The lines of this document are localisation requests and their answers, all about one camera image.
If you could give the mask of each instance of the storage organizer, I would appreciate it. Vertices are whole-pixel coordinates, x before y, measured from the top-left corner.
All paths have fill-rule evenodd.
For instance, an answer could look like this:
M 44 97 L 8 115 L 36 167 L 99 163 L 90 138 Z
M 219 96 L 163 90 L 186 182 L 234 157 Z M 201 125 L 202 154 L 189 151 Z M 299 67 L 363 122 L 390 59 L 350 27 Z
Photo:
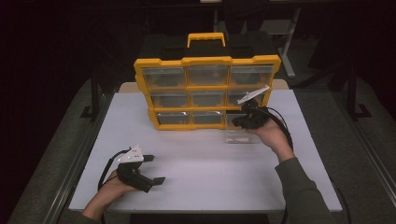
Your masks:
M 134 62 L 135 80 L 158 130 L 227 128 L 236 100 L 268 85 L 255 97 L 266 105 L 280 58 L 265 32 L 188 36 L 148 35 Z

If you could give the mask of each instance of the dark background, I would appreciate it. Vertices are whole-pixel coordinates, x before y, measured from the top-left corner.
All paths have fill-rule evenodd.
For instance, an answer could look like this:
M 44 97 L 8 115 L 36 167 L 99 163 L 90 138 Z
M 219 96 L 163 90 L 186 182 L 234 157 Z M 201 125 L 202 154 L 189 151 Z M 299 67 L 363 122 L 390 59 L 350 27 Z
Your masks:
M 136 6 L 149 1 L 125 2 Z M 145 34 L 212 31 L 211 10 L 145 13 L 117 7 L 123 3 L 0 3 L 1 223 L 7 222 L 67 107 L 93 70 L 102 89 L 112 92 L 122 82 L 134 80 L 133 62 Z M 106 7 L 117 9 L 104 10 Z M 281 17 L 290 12 L 292 9 L 277 7 L 266 16 Z M 395 14 L 395 6 L 388 1 L 315 4 L 303 8 L 295 33 L 295 38 L 320 38 L 313 67 L 324 69 L 338 60 L 353 58 L 358 75 L 373 86 L 394 118 Z

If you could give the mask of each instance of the sleeve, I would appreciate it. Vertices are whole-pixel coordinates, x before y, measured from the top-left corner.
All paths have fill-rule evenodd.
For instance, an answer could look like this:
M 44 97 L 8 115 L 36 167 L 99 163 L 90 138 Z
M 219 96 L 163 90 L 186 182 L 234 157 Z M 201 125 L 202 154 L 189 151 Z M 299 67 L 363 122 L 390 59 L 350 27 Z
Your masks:
M 75 224 L 101 224 L 101 223 L 93 219 L 90 219 L 88 217 L 84 217 L 82 214 L 79 214 Z
M 281 162 L 276 171 L 282 182 L 290 223 L 335 223 L 317 185 L 306 175 L 297 158 Z

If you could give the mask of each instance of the gray floor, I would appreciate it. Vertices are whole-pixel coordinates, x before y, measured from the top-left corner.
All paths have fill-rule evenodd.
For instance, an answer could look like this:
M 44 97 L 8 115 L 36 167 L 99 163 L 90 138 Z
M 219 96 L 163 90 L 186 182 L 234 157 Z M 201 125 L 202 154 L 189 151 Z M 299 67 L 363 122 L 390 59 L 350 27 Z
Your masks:
M 307 64 L 316 43 L 314 39 L 294 40 L 289 56 L 297 77 L 288 79 L 281 69 L 276 78 L 284 78 L 293 85 L 312 77 L 317 70 L 307 68 Z M 352 223 L 395 223 L 395 205 L 379 178 L 369 149 L 375 151 L 389 175 L 396 178 L 396 122 L 361 79 L 358 80 L 357 103 L 366 105 L 373 117 L 352 121 L 346 113 L 346 92 L 331 92 L 326 88 L 331 77 L 295 91 L 319 155 L 329 176 L 345 195 Z M 81 144 L 87 145 L 84 141 L 97 125 L 80 117 L 85 106 L 91 103 L 90 94 L 90 83 L 87 82 L 64 115 L 9 223 L 73 223 L 77 213 L 67 209 L 72 191 L 65 194 L 66 204 L 59 217 L 50 219 L 48 213 L 56 205 L 52 204 L 54 200 L 59 199 L 60 187 L 77 150 Z M 346 210 L 333 215 L 338 223 L 347 223 Z M 269 217 L 271 223 L 280 223 L 282 214 L 270 214 Z M 106 223 L 129 223 L 129 216 L 108 213 Z

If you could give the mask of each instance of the table top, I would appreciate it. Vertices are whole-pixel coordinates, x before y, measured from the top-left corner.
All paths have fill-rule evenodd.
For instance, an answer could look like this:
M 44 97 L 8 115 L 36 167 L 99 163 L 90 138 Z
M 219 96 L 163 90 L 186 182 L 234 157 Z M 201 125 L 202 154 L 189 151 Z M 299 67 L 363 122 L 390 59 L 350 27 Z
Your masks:
M 332 183 L 293 91 L 272 91 L 269 106 L 288 123 L 295 154 L 331 211 L 341 211 Z M 263 213 L 283 210 L 276 155 L 259 144 L 227 144 L 224 130 L 158 131 L 140 92 L 116 93 L 69 205 L 82 210 L 117 152 L 139 145 L 154 161 L 140 167 L 148 178 L 165 176 L 149 193 L 126 194 L 109 208 L 128 213 Z M 110 168 L 117 169 L 116 161 Z

